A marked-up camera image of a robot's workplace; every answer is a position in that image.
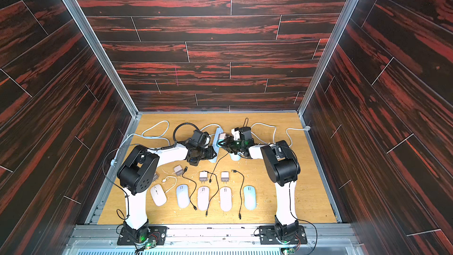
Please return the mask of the white power strip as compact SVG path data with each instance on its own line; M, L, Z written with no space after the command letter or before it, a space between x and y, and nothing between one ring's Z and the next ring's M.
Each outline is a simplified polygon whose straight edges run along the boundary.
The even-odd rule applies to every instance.
M213 163L213 164L217 162L217 158L218 158L219 150L220 150L218 142L219 142L220 134L222 134L223 132L224 131L223 131L222 127L218 127L216 129L216 132L215 132L215 135L214 135L214 140L213 140L212 146L213 146L213 149L214 149L214 151L216 153L216 156L213 157L212 159L210 159L210 162Z

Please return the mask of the grey blue mouse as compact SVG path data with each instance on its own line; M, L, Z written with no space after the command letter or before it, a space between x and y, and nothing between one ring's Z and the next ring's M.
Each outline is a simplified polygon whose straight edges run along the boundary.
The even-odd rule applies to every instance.
M248 210L254 210L257 206L256 189L251 185L244 187L244 206Z

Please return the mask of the white wireless mouse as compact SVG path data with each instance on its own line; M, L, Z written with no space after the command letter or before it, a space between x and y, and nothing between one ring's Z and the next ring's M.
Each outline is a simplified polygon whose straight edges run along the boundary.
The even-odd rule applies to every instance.
M161 207L167 202L165 191L160 184L150 187L149 192L157 207Z

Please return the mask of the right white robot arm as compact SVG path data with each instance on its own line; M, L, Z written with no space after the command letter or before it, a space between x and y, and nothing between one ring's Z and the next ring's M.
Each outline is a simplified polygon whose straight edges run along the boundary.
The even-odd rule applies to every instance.
M295 208L295 187L301 171L296 154L285 140L273 144L256 144L250 127L235 128L221 133L218 145L228 153L247 159L262 159L269 178L276 185L276 226L298 226Z

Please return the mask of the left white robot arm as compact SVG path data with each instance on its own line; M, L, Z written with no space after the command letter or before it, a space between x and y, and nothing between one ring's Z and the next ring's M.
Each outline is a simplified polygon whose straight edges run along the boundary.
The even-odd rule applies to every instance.
M127 195L127 226L138 230L148 223L146 191L151 186L157 167L182 160L197 166L200 160L210 160L216 156L211 145L193 147L177 143L160 149L136 145L117 172L120 185Z

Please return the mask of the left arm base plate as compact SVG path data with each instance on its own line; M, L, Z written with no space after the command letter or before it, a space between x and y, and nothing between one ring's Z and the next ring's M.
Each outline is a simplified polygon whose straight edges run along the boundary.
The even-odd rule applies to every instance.
M162 246L168 231L167 226L145 224L137 230L123 225L117 241L118 246L149 247Z

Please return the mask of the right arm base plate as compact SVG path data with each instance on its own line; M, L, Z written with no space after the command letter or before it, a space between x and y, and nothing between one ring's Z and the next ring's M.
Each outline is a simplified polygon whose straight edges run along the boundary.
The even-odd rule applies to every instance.
M292 225L289 229L287 227L280 229L275 225L261 225L254 235L259 238L261 244L307 244L307 236L302 225L298 227Z

